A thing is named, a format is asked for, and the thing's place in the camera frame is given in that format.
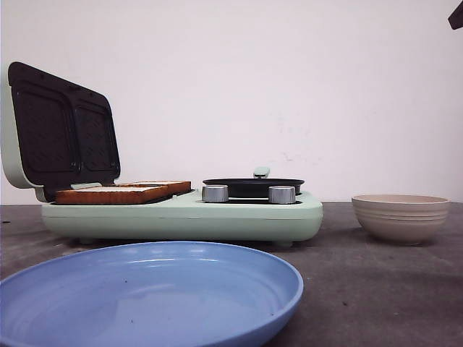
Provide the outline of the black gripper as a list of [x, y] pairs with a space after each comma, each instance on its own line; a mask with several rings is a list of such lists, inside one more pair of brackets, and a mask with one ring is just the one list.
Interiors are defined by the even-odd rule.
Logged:
[[460, 3], [449, 15], [448, 21], [452, 30], [463, 28], [463, 3]]

